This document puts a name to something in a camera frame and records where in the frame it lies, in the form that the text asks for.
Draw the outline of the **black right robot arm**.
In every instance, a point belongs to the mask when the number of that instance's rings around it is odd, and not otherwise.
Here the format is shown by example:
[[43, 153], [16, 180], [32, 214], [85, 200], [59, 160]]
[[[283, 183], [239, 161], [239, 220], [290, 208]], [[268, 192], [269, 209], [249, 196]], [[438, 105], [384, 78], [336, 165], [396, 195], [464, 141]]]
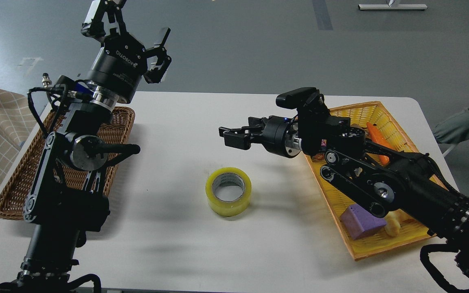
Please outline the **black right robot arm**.
[[425, 245], [422, 265], [443, 290], [459, 293], [431, 263], [432, 252], [454, 252], [455, 262], [469, 278], [469, 197], [443, 178], [428, 155], [396, 151], [367, 139], [350, 118], [332, 116], [324, 95], [314, 87], [280, 94], [276, 105], [295, 109], [294, 118], [270, 116], [248, 119], [241, 128], [219, 128], [225, 145], [248, 150], [262, 144], [270, 153], [293, 158], [298, 152], [324, 154], [320, 176], [378, 218], [402, 210], [428, 228], [444, 244]]

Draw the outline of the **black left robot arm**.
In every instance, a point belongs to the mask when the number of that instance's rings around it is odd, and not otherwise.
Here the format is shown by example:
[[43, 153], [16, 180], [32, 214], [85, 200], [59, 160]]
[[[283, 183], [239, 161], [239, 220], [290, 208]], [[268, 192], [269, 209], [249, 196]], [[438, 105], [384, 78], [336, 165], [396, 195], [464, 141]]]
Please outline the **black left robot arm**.
[[124, 0], [91, 3], [81, 33], [101, 47], [85, 79], [61, 76], [52, 84], [45, 73], [43, 86], [27, 93], [45, 138], [22, 211], [35, 228], [17, 278], [0, 283], [0, 293], [75, 293], [87, 282], [94, 293], [102, 291], [95, 274], [69, 280], [79, 263], [73, 254], [86, 243], [86, 232], [99, 232], [110, 215], [104, 195], [108, 168], [141, 149], [106, 143], [97, 133], [112, 121], [117, 103], [131, 103], [142, 78], [161, 82], [172, 61], [164, 48], [170, 28], [162, 28], [154, 45], [145, 48], [127, 31], [124, 5]]

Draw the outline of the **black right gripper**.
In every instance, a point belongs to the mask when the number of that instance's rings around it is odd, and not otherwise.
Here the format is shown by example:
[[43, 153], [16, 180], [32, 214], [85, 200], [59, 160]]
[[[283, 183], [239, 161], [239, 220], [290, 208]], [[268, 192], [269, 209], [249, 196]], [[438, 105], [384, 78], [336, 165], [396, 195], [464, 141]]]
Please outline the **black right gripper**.
[[294, 130], [292, 118], [248, 117], [248, 123], [249, 127], [242, 128], [219, 127], [219, 136], [223, 137], [224, 144], [231, 148], [249, 150], [252, 143], [262, 143], [268, 152], [286, 158], [294, 158], [300, 153], [299, 149], [293, 147], [297, 131]]

